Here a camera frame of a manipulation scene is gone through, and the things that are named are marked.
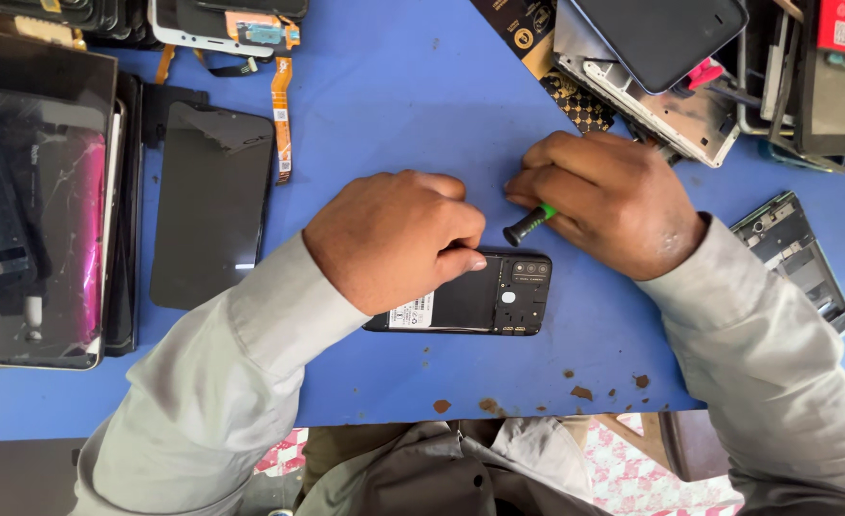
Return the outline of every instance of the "green screwdriver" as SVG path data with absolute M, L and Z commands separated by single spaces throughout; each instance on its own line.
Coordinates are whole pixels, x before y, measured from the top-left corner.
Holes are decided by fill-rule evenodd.
M 518 247 L 521 244 L 521 239 L 555 214 L 556 208 L 552 205 L 541 203 L 541 205 L 531 210 L 531 213 L 525 215 L 524 218 L 503 229 L 502 234 L 505 236 L 505 240 L 508 240 L 512 246 Z

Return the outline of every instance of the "man's right hand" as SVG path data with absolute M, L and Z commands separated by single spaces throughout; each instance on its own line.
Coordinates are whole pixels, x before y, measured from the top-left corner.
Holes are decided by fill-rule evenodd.
M 464 183 L 439 173 L 363 177 L 325 205 L 302 238 L 330 283 L 372 316 L 486 267 L 474 251 L 486 220 L 465 193 Z
M 706 234 L 706 223 L 665 160 L 612 134 L 551 134 L 524 155 L 505 192 L 529 209 L 552 205 L 559 214 L 548 226 L 637 281 L 677 268 Z

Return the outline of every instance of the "white phone frame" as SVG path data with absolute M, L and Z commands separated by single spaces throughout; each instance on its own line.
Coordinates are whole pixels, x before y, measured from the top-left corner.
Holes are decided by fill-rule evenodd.
M 243 54 L 253 57 L 269 57 L 273 55 L 273 49 L 270 47 L 242 45 L 232 39 L 224 40 L 220 38 L 207 38 L 205 36 L 190 34 L 179 29 L 167 29 L 165 27 L 161 27 L 158 25 L 158 8 L 156 4 L 157 0 L 152 0 L 152 2 L 148 5 L 148 21 L 152 24 L 154 36 L 162 43 L 182 47 L 193 47 L 195 49 L 202 49 L 205 51 Z

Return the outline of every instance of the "qr code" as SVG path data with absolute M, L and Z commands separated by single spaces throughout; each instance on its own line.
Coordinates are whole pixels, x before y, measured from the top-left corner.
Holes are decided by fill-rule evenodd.
M 834 24 L 834 44 L 845 47 L 845 21 L 836 20 Z

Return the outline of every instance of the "blue work surface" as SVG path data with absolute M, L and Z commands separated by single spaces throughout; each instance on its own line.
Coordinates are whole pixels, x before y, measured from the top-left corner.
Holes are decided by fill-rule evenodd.
M 292 183 L 270 194 L 265 252 L 351 179 L 403 168 L 463 179 L 467 199 L 486 214 L 483 243 L 504 246 L 501 228 L 523 211 L 504 200 L 503 183 L 530 145 L 575 128 L 476 9 L 466 0 L 316 0 L 303 41 L 289 90 Z M 114 55 L 122 69 L 153 79 L 158 53 Z M 207 90 L 215 106 L 269 116 L 274 68 L 218 79 L 179 49 L 167 83 Z M 623 122 L 615 129 L 623 133 Z M 91 434 L 128 389 L 126 370 L 182 315 L 148 298 L 160 159 L 148 151 L 143 171 L 141 351 L 84 373 L 0 370 L 0 440 Z M 677 171 L 695 205 L 727 224 L 796 191 L 845 292 L 845 175 L 762 161 L 749 138 L 721 169 L 682 163 Z M 308 366 L 296 424 L 702 406 L 684 388 L 657 308 L 632 282 L 549 229 L 537 229 L 526 244 L 554 262 L 539 335 L 359 330 Z M 636 385 L 639 376 L 647 387 Z M 576 386 L 593 400 L 570 394 Z M 433 404 L 442 399 L 451 408 L 439 414 Z

